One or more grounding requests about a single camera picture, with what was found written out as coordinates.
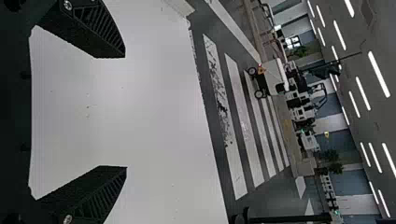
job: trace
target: machine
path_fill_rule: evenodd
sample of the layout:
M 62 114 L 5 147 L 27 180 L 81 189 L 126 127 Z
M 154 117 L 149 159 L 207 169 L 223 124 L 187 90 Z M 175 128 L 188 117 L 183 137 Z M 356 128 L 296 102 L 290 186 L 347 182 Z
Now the machine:
M 256 80 L 259 87 L 254 92 L 257 99 L 266 98 L 268 95 L 278 95 L 290 90 L 285 68 L 279 58 L 261 63 L 257 67 L 250 67 L 247 72 Z
M 304 150 L 310 150 L 312 152 L 320 151 L 320 146 L 318 144 L 317 138 L 313 131 L 299 130 L 296 132 L 297 141 Z

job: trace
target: metal pole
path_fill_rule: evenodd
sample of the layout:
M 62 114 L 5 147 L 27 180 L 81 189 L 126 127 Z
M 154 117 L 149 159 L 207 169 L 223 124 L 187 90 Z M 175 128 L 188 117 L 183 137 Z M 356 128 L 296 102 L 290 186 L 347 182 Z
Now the metal pole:
M 285 222 L 331 222 L 332 216 L 329 213 L 322 213 L 314 216 L 295 217 L 253 217 L 247 223 L 285 223 Z
M 328 63 L 325 63 L 325 64 L 321 64 L 321 65 L 317 65 L 317 66 L 314 66 L 314 67 L 311 67 L 311 68 L 307 68 L 307 69 L 302 70 L 302 71 L 300 71 L 300 72 L 303 73 L 303 72 L 306 72 L 306 71 L 312 71 L 312 70 L 317 69 L 317 68 L 320 68 L 320 67 L 326 67 L 326 66 L 329 66 L 329 65 L 333 65 L 333 64 L 335 64 L 335 63 L 341 62 L 341 61 L 343 61 L 343 60 L 345 60 L 345 59 L 354 57 L 354 56 L 359 55 L 359 54 L 362 54 L 362 52 L 357 52 L 357 53 L 349 54 L 349 55 L 347 55 L 347 56 L 345 56 L 345 57 L 343 57 L 343 58 L 340 58 L 340 59 L 338 59 L 338 60 L 334 60 L 334 61 L 331 61 L 331 62 L 328 62 Z

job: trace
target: gray floor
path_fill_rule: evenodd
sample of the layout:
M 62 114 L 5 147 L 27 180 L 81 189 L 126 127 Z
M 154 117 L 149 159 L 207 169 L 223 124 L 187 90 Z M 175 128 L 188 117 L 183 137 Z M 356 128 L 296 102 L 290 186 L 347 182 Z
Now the gray floor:
M 285 168 L 283 171 L 279 172 L 279 167 L 277 167 L 276 162 L 276 175 L 271 179 L 268 178 L 268 172 L 263 169 L 265 182 L 259 185 L 257 188 L 253 185 L 253 180 L 251 173 L 249 171 L 249 161 L 247 156 L 247 148 L 244 144 L 244 138 L 242 135 L 242 127 L 239 122 L 237 106 L 235 104 L 235 99 L 233 98 L 233 88 L 231 85 L 230 74 L 226 65 L 226 60 L 224 54 L 227 54 L 233 58 L 239 68 L 239 73 L 241 75 L 241 82 L 244 88 L 244 92 L 247 99 L 247 110 L 249 111 L 251 126 L 256 139 L 256 146 L 259 151 L 262 151 L 262 144 L 258 139 L 260 139 L 258 134 L 257 123 L 255 122 L 255 116 L 253 114 L 252 103 L 248 98 L 248 88 L 243 76 L 243 70 L 250 66 L 254 66 L 257 63 L 246 51 L 243 45 L 235 38 L 235 36 L 230 32 L 230 30 L 224 25 L 217 14 L 210 8 L 210 6 L 204 1 L 188 1 L 194 8 L 195 12 L 188 17 L 191 23 L 192 37 L 194 48 L 196 51 L 196 62 L 198 73 L 200 74 L 201 89 L 203 92 L 205 111 L 208 118 L 209 130 L 212 137 L 213 148 L 215 151 L 216 162 L 219 171 L 220 184 L 222 188 L 222 193 L 227 209 L 227 214 L 229 219 L 239 214 L 243 211 L 244 207 L 251 206 L 257 212 L 258 216 L 286 216 L 286 215 L 303 215 L 308 203 L 308 195 L 304 195 L 300 199 L 298 190 L 296 188 L 296 183 L 291 174 L 290 167 Z M 224 4 L 228 13 L 236 21 L 239 27 L 244 30 L 244 25 L 246 24 L 243 14 L 240 13 L 240 8 L 235 7 L 234 4 Z M 242 166 L 244 170 L 245 179 L 247 182 L 247 194 L 238 200 L 235 199 L 233 190 L 233 181 L 230 174 L 230 164 L 227 160 L 226 148 L 223 141 L 223 134 L 221 128 L 221 122 L 219 118 L 219 106 L 216 102 L 216 91 L 213 89 L 211 83 L 211 72 L 213 72 L 208 66 L 208 59 L 205 50 L 205 42 L 203 35 L 210 38 L 217 46 L 217 51 L 219 54 L 219 69 L 221 69 L 224 77 L 225 90 L 228 93 L 228 102 L 230 107 L 230 113 L 233 119 L 233 128 L 237 140 L 237 145 L 239 148 L 239 154 L 242 161 Z M 264 112 L 261 111 L 261 116 L 264 118 L 264 125 L 266 132 L 268 134 L 267 139 L 270 139 L 268 129 L 267 117 L 265 117 Z M 275 122 L 276 118 L 271 117 L 271 122 Z M 279 143 L 281 136 L 276 134 L 277 142 Z M 273 156 L 273 161 L 276 161 L 274 146 L 270 142 L 270 149 Z M 259 155 L 262 164 L 265 164 L 263 155 Z

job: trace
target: white floor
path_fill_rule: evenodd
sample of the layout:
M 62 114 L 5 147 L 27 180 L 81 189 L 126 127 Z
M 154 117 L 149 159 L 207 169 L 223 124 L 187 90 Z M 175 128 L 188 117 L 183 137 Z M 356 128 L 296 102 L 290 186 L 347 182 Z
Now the white floor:
M 186 22 L 160 1 L 106 4 L 126 59 L 33 31 L 34 196 L 121 165 L 127 182 L 106 223 L 227 223 Z

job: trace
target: white stripe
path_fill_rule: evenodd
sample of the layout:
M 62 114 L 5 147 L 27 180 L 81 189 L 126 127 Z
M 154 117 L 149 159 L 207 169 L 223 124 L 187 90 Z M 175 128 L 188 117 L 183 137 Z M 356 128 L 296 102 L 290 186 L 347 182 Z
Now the white stripe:
M 230 74 L 231 84 L 233 86 L 233 96 L 238 109 L 242 135 L 244 136 L 245 146 L 247 148 L 247 157 L 250 164 L 250 171 L 253 176 L 253 183 L 255 187 L 258 187 L 262 182 L 264 182 L 264 176 L 262 175 L 259 153 L 257 152 L 256 141 L 251 128 L 244 90 L 242 89 L 241 76 L 239 75 L 238 65 L 236 62 L 227 54 L 225 54 L 225 59 Z
M 276 141 L 274 124 L 271 120 L 270 110 L 268 108 L 268 104 L 265 99 L 262 99 L 262 108 L 264 109 L 265 118 L 267 120 L 268 131 L 270 132 L 271 141 L 274 146 L 274 152 L 275 152 L 277 166 L 279 167 L 279 172 L 281 172 L 281 171 L 283 171 L 284 166 L 283 166 L 282 158 L 280 157 L 279 145 L 277 144 L 277 141 Z
M 284 158 L 286 167 L 288 167 L 288 166 L 290 166 L 289 158 L 288 158 L 288 153 L 286 152 L 285 142 L 283 141 L 283 135 L 282 135 L 282 132 L 280 131 L 279 119 L 277 118 L 277 115 L 275 112 L 275 107 L 274 107 L 274 102 L 271 97 L 270 97 L 269 101 L 270 101 L 271 112 L 274 117 L 276 133 L 277 133 L 277 136 L 279 137 L 280 147 L 282 148 L 283 158 Z
M 267 132 L 265 131 L 264 121 L 262 120 L 262 112 L 260 111 L 259 101 L 254 96 L 253 82 L 250 75 L 244 71 L 245 78 L 247 81 L 248 93 L 250 95 L 250 101 L 253 106 L 254 117 L 256 118 L 257 128 L 259 129 L 260 140 L 262 142 L 262 152 L 264 154 L 265 163 L 267 165 L 268 174 L 271 177 L 276 175 L 274 161 L 271 156 L 270 145 L 268 143 Z
M 212 78 L 212 86 L 215 92 L 219 119 L 222 127 L 222 136 L 230 166 L 231 179 L 233 181 L 233 192 L 235 199 L 239 199 L 248 193 L 242 162 L 239 156 L 238 145 L 236 144 L 233 120 L 230 114 L 230 106 L 225 91 L 224 79 L 219 64 L 219 55 L 215 43 L 204 35 L 206 56 Z
M 220 20 L 227 26 L 227 28 L 233 33 L 233 35 L 238 39 L 238 41 L 244 46 L 247 52 L 253 57 L 257 63 L 261 63 L 259 52 L 253 47 L 248 38 L 235 23 L 233 18 L 228 14 L 224 6 L 219 2 L 219 0 L 205 0 L 207 4 L 212 8 L 212 10 L 218 15 Z

